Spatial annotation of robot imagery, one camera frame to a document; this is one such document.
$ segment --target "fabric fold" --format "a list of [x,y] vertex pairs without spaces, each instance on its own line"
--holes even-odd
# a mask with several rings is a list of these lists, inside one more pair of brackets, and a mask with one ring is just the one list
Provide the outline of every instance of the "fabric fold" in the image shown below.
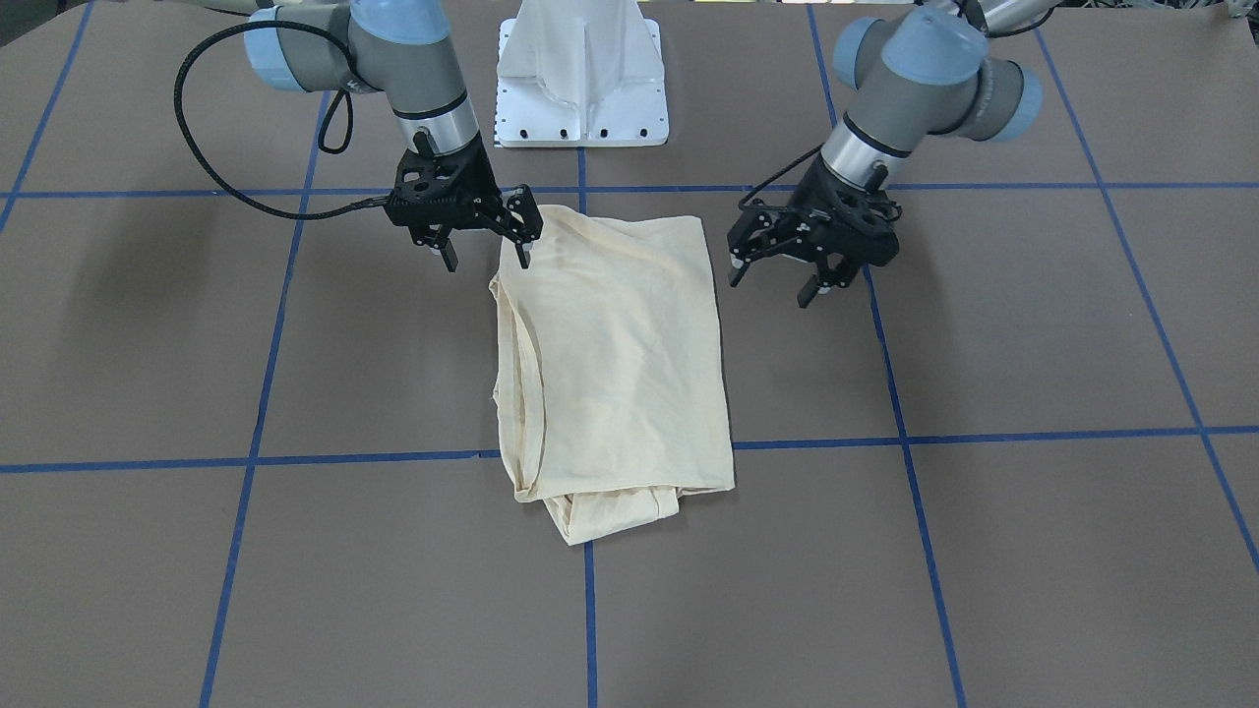
[[713,270],[695,217],[590,218],[541,207],[522,270],[504,242],[499,315],[502,462],[569,544],[734,488]]

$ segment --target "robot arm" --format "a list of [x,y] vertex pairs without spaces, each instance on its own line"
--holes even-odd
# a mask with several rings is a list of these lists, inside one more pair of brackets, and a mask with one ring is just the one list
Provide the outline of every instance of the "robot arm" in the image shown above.
[[[884,266],[895,257],[900,207],[884,191],[889,179],[928,135],[1001,141],[1031,125],[1040,111],[1040,82],[1013,62],[988,58],[988,38],[1055,4],[935,0],[898,20],[866,18],[849,25],[833,67],[857,89],[856,98],[786,207],[740,202],[743,215],[728,234],[730,285],[754,261],[788,256],[816,268],[797,296],[806,307],[831,287],[847,287],[862,266]],[[833,265],[831,256],[838,256]]]
[[383,91],[404,139],[394,188],[384,203],[417,246],[458,260],[452,229],[490,229],[511,241],[522,267],[541,234],[541,215],[526,185],[501,195],[481,139],[439,0],[350,0],[259,10],[251,23],[292,21],[336,37],[350,60],[325,38],[286,28],[246,33],[254,71],[287,91]]

